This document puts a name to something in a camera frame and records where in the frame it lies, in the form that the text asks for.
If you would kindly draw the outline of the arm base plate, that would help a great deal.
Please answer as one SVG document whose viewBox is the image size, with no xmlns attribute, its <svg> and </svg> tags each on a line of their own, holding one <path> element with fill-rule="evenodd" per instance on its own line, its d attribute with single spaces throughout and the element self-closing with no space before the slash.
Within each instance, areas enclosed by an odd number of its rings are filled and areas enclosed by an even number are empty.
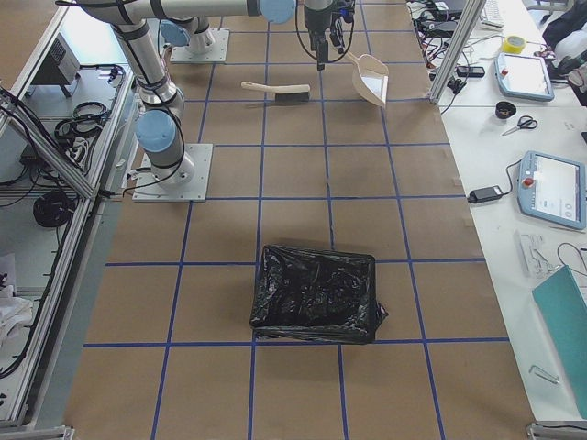
<svg viewBox="0 0 587 440">
<path fill-rule="evenodd" d="M 152 167 L 146 153 L 141 166 L 149 168 L 137 178 L 132 200 L 139 203 L 204 202 L 206 200 L 214 146 L 186 144 L 180 168 Z"/>
<path fill-rule="evenodd" d="M 185 46 L 174 46 L 171 63 L 212 64 L 225 63 L 230 36 L 228 28 L 209 28 L 195 34 Z"/>
</svg>

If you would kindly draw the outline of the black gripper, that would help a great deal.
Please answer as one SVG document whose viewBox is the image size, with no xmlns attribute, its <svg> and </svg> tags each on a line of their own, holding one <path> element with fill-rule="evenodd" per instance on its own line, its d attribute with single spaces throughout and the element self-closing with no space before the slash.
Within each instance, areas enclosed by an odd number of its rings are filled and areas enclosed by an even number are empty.
<svg viewBox="0 0 587 440">
<path fill-rule="evenodd" d="M 345 54 L 352 44 L 355 27 L 355 5 L 355 0 L 339 0 L 334 3 L 330 24 L 330 40 L 338 54 Z M 343 24 L 350 25 L 348 41 L 344 37 Z"/>
<path fill-rule="evenodd" d="M 304 21 L 310 38 L 310 49 L 316 55 L 316 68 L 325 69 L 328 61 L 326 32 L 330 28 L 333 2 L 328 0 L 304 1 Z"/>
</svg>

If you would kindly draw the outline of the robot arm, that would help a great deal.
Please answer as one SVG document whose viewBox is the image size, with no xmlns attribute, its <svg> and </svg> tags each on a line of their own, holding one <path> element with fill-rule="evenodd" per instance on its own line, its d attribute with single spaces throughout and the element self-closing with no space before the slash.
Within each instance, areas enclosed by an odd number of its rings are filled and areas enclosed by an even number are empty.
<svg viewBox="0 0 587 440">
<path fill-rule="evenodd" d="M 296 1 L 252 1 L 259 14 L 274 24 L 297 19 Z M 344 55 L 351 45 L 345 40 L 342 24 L 354 24 L 353 1 L 305 1 L 304 25 L 308 32 L 309 47 L 303 50 L 318 64 L 329 63 L 328 47 L 333 46 Z M 216 43 L 207 16 L 160 17 L 160 32 L 165 41 L 174 47 L 190 47 L 204 53 Z"/>
<path fill-rule="evenodd" d="M 183 140 L 180 118 L 184 98 L 168 67 L 150 39 L 149 18 L 168 21 L 196 19 L 195 30 L 207 31 L 209 17 L 263 17 L 272 24 L 295 18 L 295 1 L 58 1 L 58 6 L 79 7 L 108 24 L 136 75 L 139 96 L 147 112 L 136 125 L 156 185 L 185 185 L 194 176 L 194 161 Z"/>
</svg>

